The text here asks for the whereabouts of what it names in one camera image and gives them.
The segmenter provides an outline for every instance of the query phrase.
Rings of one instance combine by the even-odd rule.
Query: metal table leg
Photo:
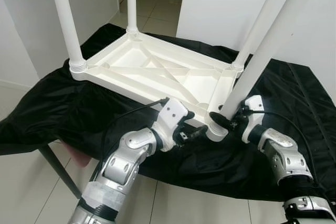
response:
[[[80,199],[82,193],[76,186],[75,182],[71,179],[67,171],[64,169],[64,167],[62,166],[56,155],[53,153],[49,145],[40,148],[39,151],[46,158],[46,160],[53,167],[53,169],[57,172],[58,176],[69,187],[69,189],[72,191],[75,197],[77,199]]]

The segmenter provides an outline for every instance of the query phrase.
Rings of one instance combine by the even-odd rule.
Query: pink object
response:
[[[72,148],[70,145],[66,144],[65,142],[63,142],[63,145],[65,146],[65,148],[68,150],[68,152],[70,153],[71,158],[75,161],[75,163],[79,166],[79,167],[86,167],[88,165],[88,163],[91,160],[91,157],[84,154],[83,152],[80,152],[74,148]]]

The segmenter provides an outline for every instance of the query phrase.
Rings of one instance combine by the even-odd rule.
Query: screw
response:
[[[125,167],[124,167],[124,172],[127,172],[128,167],[129,167],[128,164],[126,164]]]
[[[111,165],[111,166],[114,165],[115,161],[116,161],[116,159],[113,158],[113,159],[111,160],[111,162],[110,162],[110,165]]]

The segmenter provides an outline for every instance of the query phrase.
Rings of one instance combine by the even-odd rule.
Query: white wall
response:
[[[5,0],[18,34],[41,78],[68,54],[54,0]],[[117,11],[118,0],[70,0],[80,43]]]
[[[31,87],[38,81],[4,0],[0,0],[0,52],[0,82]]]
[[[239,50],[264,1],[183,0],[177,37]],[[279,1],[275,13],[283,2]],[[262,36],[256,38],[252,52]],[[335,40],[335,0],[309,0],[293,27],[293,36],[275,58],[309,66],[336,101]]]

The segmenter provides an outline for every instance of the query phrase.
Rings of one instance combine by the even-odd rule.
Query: black cable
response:
[[[306,139],[306,137],[304,136],[304,134],[300,131],[300,129],[291,121],[289,120],[287,117],[278,114],[276,112],[270,112],[270,111],[258,111],[258,110],[249,110],[248,112],[252,113],[252,114],[270,114],[270,115],[276,115],[282,119],[284,119],[285,121],[287,121],[288,123],[290,123],[294,129],[296,129],[296,131],[300,134],[301,138],[303,139],[303,142],[305,144],[307,153],[308,153],[308,159],[309,159],[309,163],[310,163],[310,172],[311,175],[313,176],[314,182],[315,184],[319,184],[318,183],[318,179],[317,179],[317,175],[316,175],[316,170],[315,170],[315,165],[314,165],[314,161],[313,161],[313,155],[311,154],[311,149],[309,147],[308,141]]]
[[[131,113],[134,113],[134,112],[136,112],[136,111],[138,111],[138,110],[142,110],[142,109],[145,109],[145,108],[149,108],[149,107],[154,106],[154,105],[157,105],[157,104],[159,104],[159,103],[160,103],[161,105],[164,105],[164,104],[167,103],[168,100],[169,100],[169,98],[160,99],[160,100],[158,100],[158,101],[156,101],[156,102],[152,102],[152,103],[149,103],[149,104],[147,104],[147,105],[141,106],[141,107],[139,107],[139,108],[130,110],[130,111],[128,111],[128,112],[126,112],[126,113],[124,113],[124,114],[122,114],[122,115],[120,115],[120,116],[117,116],[116,118],[112,119],[112,120],[108,123],[107,127],[106,127],[105,130],[104,130],[104,133],[103,133],[103,136],[102,136],[102,138],[101,138],[101,142],[100,142],[100,152],[101,152],[101,157],[100,157],[100,161],[99,161],[99,163],[100,163],[100,165],[99,165],[100,170],[102,169],[102,166],[103,166],[103,160],[104,160],[104,158],[105,158],[104,148],[105,148],[106,136],[107,136],[107,134],[108,134],[108,132],[109,132],[109,128],[112,127],[112,125],[115,124],[115,122],[116,122],[117,120],[123,118],[123,117],[126,116],[126,115],[129,115],[129,114],[131,114]],[[108,151],[107,151],[106,153],[109,153],[109,152],[112,150],[112,148],[113,148],[114,146],[115,146],[115,143],[108,149]]]
[[[94,171],[93,171],[93,173],[92,173],[92,175],[89,179],[90,182],[94,181],[97,178],[97,174],[99,173],[99,169],[100,169],[100,160],[99,160],[98,164],[96,165],[96,167],[95,167],[95,169],[94,169]]]

